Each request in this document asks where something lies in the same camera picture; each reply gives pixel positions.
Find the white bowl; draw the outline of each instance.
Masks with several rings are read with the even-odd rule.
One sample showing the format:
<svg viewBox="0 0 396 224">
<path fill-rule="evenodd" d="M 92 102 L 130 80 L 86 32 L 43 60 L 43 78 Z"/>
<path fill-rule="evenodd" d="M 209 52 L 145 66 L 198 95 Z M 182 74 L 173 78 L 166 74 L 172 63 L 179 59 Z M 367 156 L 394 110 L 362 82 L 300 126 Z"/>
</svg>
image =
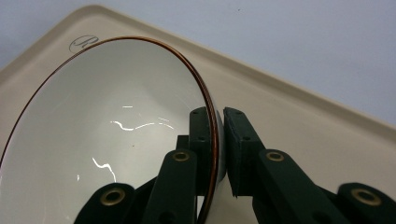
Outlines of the white bowl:
<svg viewBox="0 0 396 224">
<path fill-rule="evenodd" d="M 62 64 L 23 110 L 0 169 L 0 223 L 73 223 L 102 186 L 155 177 L 189 114 L 206 106 L 212 138 L 205 220 L 219 179 L 219 118 L 177 51 L 145 37 L 100 42 Z"/>
</svg>

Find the logo on tray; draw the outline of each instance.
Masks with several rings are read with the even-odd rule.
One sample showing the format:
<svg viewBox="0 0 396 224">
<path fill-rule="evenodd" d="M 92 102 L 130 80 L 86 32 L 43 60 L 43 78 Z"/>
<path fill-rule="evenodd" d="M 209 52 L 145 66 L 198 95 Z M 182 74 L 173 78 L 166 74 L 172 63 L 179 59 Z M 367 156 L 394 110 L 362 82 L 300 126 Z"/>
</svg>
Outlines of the logo on tray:
<svg viewBox="0 0 396 224">
<path fill-rule="evenodd" d="M 87 48 L 89 45 L 94 44 L 99 41 L 99 38 L 95 35 L 84 35 L 73 40 L 69 46 L 69 50 L 72 53 L 77 53 L 82 49 Z"/>
</svg>

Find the white background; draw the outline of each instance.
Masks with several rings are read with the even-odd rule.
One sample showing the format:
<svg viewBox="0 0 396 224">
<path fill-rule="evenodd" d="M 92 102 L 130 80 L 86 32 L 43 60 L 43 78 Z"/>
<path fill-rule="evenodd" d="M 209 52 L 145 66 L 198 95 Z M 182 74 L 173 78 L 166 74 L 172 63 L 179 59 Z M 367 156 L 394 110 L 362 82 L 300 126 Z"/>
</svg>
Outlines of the white background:
<svg viewBox="0 0 396 224">
<path fill-rule="evenodd" d="M 396 2 L 0 0 L 0 67 L 101 4 L 396 125 Z"/>
</svg>

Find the hole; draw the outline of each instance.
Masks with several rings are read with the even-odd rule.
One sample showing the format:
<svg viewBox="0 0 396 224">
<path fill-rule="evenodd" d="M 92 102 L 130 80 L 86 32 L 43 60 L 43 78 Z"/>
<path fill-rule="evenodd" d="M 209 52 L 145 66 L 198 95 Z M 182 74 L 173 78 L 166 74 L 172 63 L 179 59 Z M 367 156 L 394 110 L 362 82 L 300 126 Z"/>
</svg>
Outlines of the hole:
<svg viewBox="0 0 396 224">
<path fill-rule="evenodd" d="M 177 152 L 173 155 L 175 161 L 187 161 L 190 156 L 186 152 Z"/>
<path fill-rule="evenodd" d="M 161 224 L 172 224 L 176 220 L 176 216 L 174 213 L 170 211 L 163 212 L 160 214 L 160 217 L 158 218 Z"/>
<path fill-rule="evenodd" d="M 106 200 L 108 200 L 108 201 L 116 201 L 120 196 L 121 195 L 120 195 L 119 192 L 111 192 L 111 193 L 107 194 Z"/>
<path fill-rule="evenodd" d="M 332 223 L 332 219 L 326 213 L 323 213 L 323 212 L 315 211 L 312 214 L 312 217 L 318 223 L 323 223 L 323 224 Z"/>
<path fill-rule="evenodd" d="M 371 206 L 379 206 L 381 199 L 368 189 L 353 189 L 352 196 L 361 203 Z"/>
<path fill-rule="evenodd" d="M 120 188 L 109 189 L 100 198 L 100 202 L 105 206 L 112 206 L 122 202 L 125 198 L 125 191 Z"/>
<path fill-rule="evenodd" d="M 283 160 L 285 160 L 285 157 L 283 157 L 283 155 L 278 153 L 278 152 L 268 152 L 266 154 L 266 157 L 270 161 L 283 161 Z"/>
</svg>

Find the white tray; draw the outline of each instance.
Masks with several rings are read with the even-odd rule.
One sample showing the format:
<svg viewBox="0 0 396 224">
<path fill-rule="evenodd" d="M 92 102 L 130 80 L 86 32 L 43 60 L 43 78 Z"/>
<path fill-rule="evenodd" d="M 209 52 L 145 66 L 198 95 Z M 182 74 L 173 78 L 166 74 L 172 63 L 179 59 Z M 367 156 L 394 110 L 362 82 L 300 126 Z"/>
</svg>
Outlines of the white tray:
<svg viewBox="0 0 396 224">
<path fill-rule="evenodd" d="M 316 184 L 336 192 L 342 183 L 361 182 L 396 199 L 394 127 L 99 6 L 72 13 L 0 72 L 0 152 L 39 85 L 87 35 L 90 41 L 143 35 L 171 45 L 194 64 L 218 110 L 243 110 L 264 144 L 288 152 Z M 207 221 L 217 222 L 257 223 L 251 200 L 233 198 L 227 179 Z"/>
</svg>

